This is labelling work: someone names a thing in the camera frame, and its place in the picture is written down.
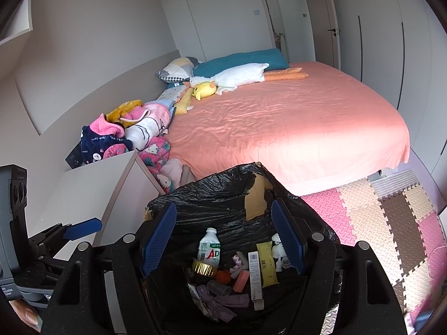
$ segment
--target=pink bedsheet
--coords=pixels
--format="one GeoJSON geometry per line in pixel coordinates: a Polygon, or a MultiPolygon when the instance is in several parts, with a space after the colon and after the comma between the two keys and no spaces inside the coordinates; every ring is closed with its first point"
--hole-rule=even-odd
{"type": "Polygon", "coordinates": [[[404,120],[361,82],[316,62],[297,63],[309,77],[262,82],[193,98],[167,139],[171,157],[197,179],[261,162],[291,193],[307,195],[407,162],[404,120]]]}

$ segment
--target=purple ribbon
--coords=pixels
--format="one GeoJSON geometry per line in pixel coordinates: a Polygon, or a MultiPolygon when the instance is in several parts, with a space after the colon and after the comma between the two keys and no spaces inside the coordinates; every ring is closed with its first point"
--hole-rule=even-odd
{"type": "Polygon", "coordinates": [[[250,301],[248,295],[218,296],[215,298],[210,294],[204,284],[197,286],[197,292],[213,315],[225,322],[229,322],[237,314],[222,305],[229,307],[248,307],[250,301]]]}

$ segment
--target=gold foil container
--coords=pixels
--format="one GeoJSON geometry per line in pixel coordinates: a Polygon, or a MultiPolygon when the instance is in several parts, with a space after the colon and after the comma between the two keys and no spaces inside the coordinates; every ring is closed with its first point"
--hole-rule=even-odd
{"type": "Polygon", "coordinates": [[[210,266],[209,264],[203,263],[201,261],[193,258],[192,270],[202,276],[214,277],[218,270],[218,267],[210,266]]]}

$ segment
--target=trash can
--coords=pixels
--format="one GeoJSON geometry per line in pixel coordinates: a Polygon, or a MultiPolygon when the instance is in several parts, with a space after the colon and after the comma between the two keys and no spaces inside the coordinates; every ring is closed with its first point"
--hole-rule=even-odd
{"type": "MultiPolygon", "coordinates": [[[[339,243],[334,230],[302,199],[288,192],[261,164],[239,165],[189,183],[148,204],[149,217],[156,218],[172,202],[177,222],[157,269],[146,279],[148,307],[157,327],[165,334],[283,334],[297,311],[306,277],[294,268],[277,272],[279,284],[262,289],[264,309],[232,308],[237,315],[229,322],[213,321],[194,304],[187,283],[191,281],[193,259],[207,228],[217,231],[220,268],[235,265],[236,251],[257,251],[256,244],[271,241],[277,232],[271,217],[275,199],[282,199],[292,216],[304,220],[312,232],[320,232],[339,243]]],[[[327,311],[340,297],[341,275],[335,281],[327,311]]],[[[242,293],[250,295],[249,281],[242,293]]]]}

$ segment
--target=plastic bottle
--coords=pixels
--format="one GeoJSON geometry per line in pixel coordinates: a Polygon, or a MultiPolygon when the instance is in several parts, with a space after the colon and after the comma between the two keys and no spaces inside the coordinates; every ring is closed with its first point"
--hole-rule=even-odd
{"type": "Polygon", "coordinates": [[[220,242],[216,234],[216,229],[207,228],[205,237],[202,238],[198,247],[197,259],[217,267],[220,260],[220,242]]]}

